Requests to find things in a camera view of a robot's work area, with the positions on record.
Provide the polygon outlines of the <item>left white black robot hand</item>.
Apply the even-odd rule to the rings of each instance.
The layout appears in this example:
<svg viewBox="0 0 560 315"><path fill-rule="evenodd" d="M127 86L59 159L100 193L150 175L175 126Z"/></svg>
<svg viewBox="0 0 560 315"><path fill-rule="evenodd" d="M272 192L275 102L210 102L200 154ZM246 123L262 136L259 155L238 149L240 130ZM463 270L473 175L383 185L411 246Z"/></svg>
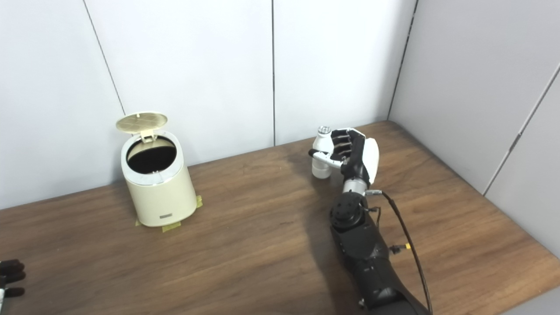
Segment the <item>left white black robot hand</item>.
<svg viewBox="0 0 560 315"><path fill-rule="evenodd" d="M25 265L19 259L0 262L0 312L2 312L6 299L22 297L25 294L23 287L8 287L8 285L25 278Z"/></svg>

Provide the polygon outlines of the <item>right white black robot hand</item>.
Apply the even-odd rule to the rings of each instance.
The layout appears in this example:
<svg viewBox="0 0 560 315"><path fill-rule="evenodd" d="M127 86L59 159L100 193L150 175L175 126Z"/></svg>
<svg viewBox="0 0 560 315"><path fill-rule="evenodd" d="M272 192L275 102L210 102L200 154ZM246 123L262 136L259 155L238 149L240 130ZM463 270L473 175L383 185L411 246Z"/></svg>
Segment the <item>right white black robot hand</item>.
<svg viewBox="0 0 560 315"><path fill-rule="evenodd" d="M377 141L355 128L321 126L308 154L313 159L311 169L316 178L328 178L331 169L339 169L345 181L359 180L370 188L378 172Z"/></svg>

